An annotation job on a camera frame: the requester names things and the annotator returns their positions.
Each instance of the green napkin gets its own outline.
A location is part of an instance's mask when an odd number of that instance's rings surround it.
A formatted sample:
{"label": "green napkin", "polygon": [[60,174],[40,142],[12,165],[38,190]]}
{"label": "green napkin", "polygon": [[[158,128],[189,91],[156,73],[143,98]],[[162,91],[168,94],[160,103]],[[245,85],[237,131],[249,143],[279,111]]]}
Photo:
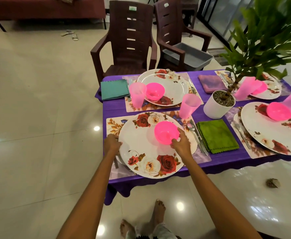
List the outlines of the green napkin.
{"label": "green napkin", "polygon": [[130,96],[126,80],[101,82],[101,98],[103,101]]}
{"label": "green napkin", "polygon": [[207,151],[215,154],[239,149],[237,141],[222,119],[198,122],[196,126]]}

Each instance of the pink bowl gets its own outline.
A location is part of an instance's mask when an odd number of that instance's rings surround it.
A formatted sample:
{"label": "pink bowl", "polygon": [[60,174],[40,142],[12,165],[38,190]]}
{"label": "pink bowl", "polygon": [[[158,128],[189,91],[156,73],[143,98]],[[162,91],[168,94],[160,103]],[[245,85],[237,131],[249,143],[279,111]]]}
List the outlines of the pink bowl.
{"label": "pink bowl", "polygon": [[275,121],[285,121],[291,118],[291,110],[282,103],[272,102],[267,106],[267,115]]}
{"label": "pink bowl", "polygon": [[146,97],[152,101],[158,101],[164,95],[165,89],[159,83],[149,83],[146,85]]}
{"label": "pink bowl", "polygon": [[268,86],[264,81],[261,80],[255,80],[255,83],[261,83],[260,87],[258,89],[256,89],[252,95],[258,95],[260,93],[263,93],[264,91],[267,90]]}
{"label": "pink bowl", "polygon": [[178,139],[179,135],[178,127],[169,121],[159,122],[154,128],[155,138],[164,145],[172,144],[172,139]]}

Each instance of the sofa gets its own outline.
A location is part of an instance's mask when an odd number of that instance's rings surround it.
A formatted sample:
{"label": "sofa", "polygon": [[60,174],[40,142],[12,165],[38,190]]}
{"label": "sofa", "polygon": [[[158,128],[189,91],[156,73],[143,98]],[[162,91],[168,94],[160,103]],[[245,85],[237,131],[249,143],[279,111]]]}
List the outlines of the sofa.
{"label": "sofa", "polygon": [[103,18],[105,25],[105,17],[104,0],[74,0],[72,4],[60,0],[0,0],[0,20]]}

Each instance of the plate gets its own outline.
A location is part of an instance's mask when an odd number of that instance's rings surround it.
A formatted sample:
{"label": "plate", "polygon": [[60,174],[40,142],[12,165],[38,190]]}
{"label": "plate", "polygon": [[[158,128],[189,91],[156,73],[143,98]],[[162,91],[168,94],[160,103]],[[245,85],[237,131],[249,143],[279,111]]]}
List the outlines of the plate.
{"label": "plate", "polygon": [[149,84],[152,82],[164,86],[164,96],[159,101],[148,102],[160,106],[174,106],[182,102],[183,96],[189,92],[186,81],[177,73],[166,69],[152,69],[139,76],[137,82]]}
{"label": "plate", "polygon": [[[282,85],[279,83],[278,80],[276,80],[274,77],[270,76],[268,73],[263,72],[263,77],[266,79],[264,82],[267,84],[268,88],[266,91],[259,93],[257,95],[252,95],[256,98],[259,99],[264,99],[264,100],[273,100],[282,94]],[[245,80],[246,76],[244,76],[241,81],[239,82],[239,85],[243,83]]]}
{"label": "plate", "polygon": [[241,119],[249,134],[268,149],[291,155],[291,119],[274,121],[266,114],[268,104],[251,102],[241,111]]}
{"label": "plate", "polygon": [[[182,128],[172,117],[159,112],[137,114],[121,128],[119,141],[123,144],[119,149],[120,156],[136,174],[147,178],[164,178],[182,168],[182,160],[176,151],[170,145],[160,144],[154,137],[156,124],[164,120]],[[186,134],[193,154],[197,149],[197,143],[191,133]]]}

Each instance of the gray plastic tray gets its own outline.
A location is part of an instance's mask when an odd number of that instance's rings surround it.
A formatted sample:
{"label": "gray plastic tray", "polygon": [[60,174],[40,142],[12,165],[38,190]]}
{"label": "gray plastic tray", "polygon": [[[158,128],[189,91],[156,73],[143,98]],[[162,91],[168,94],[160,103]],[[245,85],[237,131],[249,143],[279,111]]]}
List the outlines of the gray plastic tray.
{"label": "gray plastic tray", "polygon": [[[173,45],[173,47],[179,48],[185,51],[184,66],[188,71],[197,71],[201,70],[207,66],[213,56],[208,53],[205,53],[201,50],[195,49],[187,44],[178,43]],[[172,63],[178,65],[180,56],[170,50],[164,49],[164,58],[171,61]]]}

